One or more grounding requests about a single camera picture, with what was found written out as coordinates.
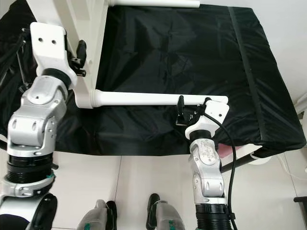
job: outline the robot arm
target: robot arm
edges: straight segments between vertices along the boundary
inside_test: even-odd
[[[44,34],[52,32],[52,39]],[[21,98],[8,125],[8,173],[2,181],[0,228],[49,230],[57,199],[48,193],[55,175],[52,155],[57,126],[66,113],[68,89],[76,73],[68,65],[65,31],[59,26],[31,24],[38,76]]]
[[[57,126],[66,113],[68,89],[78,88],[80,77],[86,75],[81,69],[86,58],[84,42],[79,43],[77,57],[71,57],[66,46],[66,32],[61,26],[32,23],[30,28],[33,54],[38,64],[37,77],[32,87],[22,95],[21,107],[9,121],[8,173],[0,195],[1,229],[51,229],[57,199],[48,192],[55,180],[52,154]],[[82,90],[78,88],[75,92],[80,99]],[[212,100],[206,101],[208,96],[204,95],[141,95],[93,90],[90,97],[94,106],[176,105],[178,98],[185,98],[188,105],[205,103],[205,113],[221,123],[229,109],[225,96],[210,96]],[[195,124],[186,130],[186,137],[191,141],[189,162],[194,175],[199,229],[206,229],[202,223],[207,226],[212,221],[220,222],[220,219],[229,222],[221,162],[212,140],[216,129],[217,124],[198,114]]]
[[[190,140],[189,163],[193,171],[194,203],[200,230],[231,230],[230,220],[235,218],[228,207],[221,160],[213,140],[219,125],[204,116],[207,114],[221,124],[228,110],[226,103],[208,98],[194,112],[197,122],[186,129],[186,138]]]

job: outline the black fabric cover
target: black fabric cover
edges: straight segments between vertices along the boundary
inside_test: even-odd
[[[0,93],[0,133],[5,135],[18,108],[12,100],[20,98],[17,75],[8,92]],[[226,95],[230,110],[224,125],[236,145],[262,145],[269,156],[306,144],[263,28],[250,8],[109,8],[96,88]],[[175,106],[89,110],[77,108],[71,97],[56,149],[93,155],[187,154],[185,128],[175,125],[176,117]],[[230,143],[221,130],[215,137]]]
[[[25,218],[10,214],[0,215],[0,230],[25,230],[29,224]]]

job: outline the white metal pole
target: white metal pole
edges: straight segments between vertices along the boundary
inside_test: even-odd
[[[199,0],[109,0],[109,5],[199,8],[200,1]]]
[[[92,95],[92,106],[103,105],[177,105],[181,94],[134,93],[134,92],[103,92],[95,90]],[[228,103],[226,96],[184,95],[185,105],[203,104],[206,97],[214,101]]]

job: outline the floor tile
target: floor tile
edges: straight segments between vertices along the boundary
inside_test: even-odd
[[[114,200],[120,156],[90,156],[56,152],[56,181],[50,190],[58,199],[55,228],[77,227],[96,200]]]
[[[297,196],[307,196],[307,148],[285,153]]]
[[[196,228],[195,207],[188,156],[122,157],[116,203],[118,229],[143,230],[147,201],[156,192],[172,204],[186,229]],[[224,173],[228,187],[230,172]],[[264,165],[237,168],[233,187],[233,211],[238,229],[304,230],[289,175],[273,157]]]
[[[0,140],[6,141],[6,138],[2,135],[0,135]],[[6,167],[6,161],[8,160],[8,153],[7,151],[4,151],[3,149],[0,149],[0,184],[2,181],[2,178],[6,175],[7,167]]]

